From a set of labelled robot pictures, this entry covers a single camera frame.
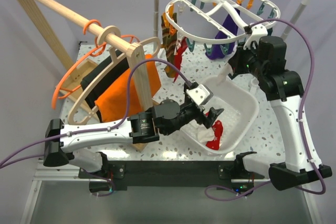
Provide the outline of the white sock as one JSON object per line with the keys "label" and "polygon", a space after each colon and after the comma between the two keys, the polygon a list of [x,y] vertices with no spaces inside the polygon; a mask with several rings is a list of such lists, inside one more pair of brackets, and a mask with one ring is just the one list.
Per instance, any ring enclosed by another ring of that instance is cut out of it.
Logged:
{"label": "white sock", "polygon": [[233,69],[229,63],[226,63],[217,75],[216,84],[219,85],[225,82],[229,74],[233,74]]}
{"label": "white sock", "polygon": [[207,143],[214,139],[215,133],[212,128],[207,129],[204,125],[199,125],[195,121],[191,122],[192,132],[200,143]]}

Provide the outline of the red santa sock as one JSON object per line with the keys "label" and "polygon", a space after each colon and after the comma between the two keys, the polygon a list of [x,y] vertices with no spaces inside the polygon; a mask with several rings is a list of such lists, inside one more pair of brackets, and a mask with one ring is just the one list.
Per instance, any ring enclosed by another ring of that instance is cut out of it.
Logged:
{"label": "red santa sock", "polygon": [[211,128],[206,129],[205,146],[211,150],[219,150],[220,140],[224,132],[223,124],[220,120],[215,121]]}
{"label": "red santa sock", "polygon": [[176,53],[174,56],[174,65],[178,70],[181,69],[181,64],[182,64],[182,54],[184,51],[187,49],[187,42],[186,42],[186,37],[184,37],[181,41],[177,43],[176,46]]}

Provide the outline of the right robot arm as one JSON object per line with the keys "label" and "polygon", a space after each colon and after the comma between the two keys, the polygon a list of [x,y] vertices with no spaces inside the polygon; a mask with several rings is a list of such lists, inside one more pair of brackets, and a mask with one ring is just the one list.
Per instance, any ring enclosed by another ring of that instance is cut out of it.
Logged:
{"label": "right robot arm", "polygon": [[241,42],[228,64],[234,79],[252,74],[266,95],[280,128],[285,160],[272,161],[256,152],[239,154],[234,173],[246,178],[252,172],[268,177],[277,190],[286,190],[332,176],[332,168],[322,163],[305,121],[303,84],[298,73],[286,69],[287,45],[282,38],[263,36],[246,49]]}

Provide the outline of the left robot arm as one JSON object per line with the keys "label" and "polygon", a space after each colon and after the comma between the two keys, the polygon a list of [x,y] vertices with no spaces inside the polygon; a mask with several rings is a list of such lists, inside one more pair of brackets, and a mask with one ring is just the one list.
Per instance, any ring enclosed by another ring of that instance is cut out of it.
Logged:
{"label": "left robot arm", "polygon": [[46,131],[48,140],[43,165],[60,167],[71,164],[103,178],[109,173],[107,156],[90,151],[89,147],[156,142],[161,135],[170,135],[193,120],[208,129],[223,111],[222,108],[211,107],[206,112],[192,101],[179,105],[167,99],[125,120],[108,123],[75,126],[53,119]]}

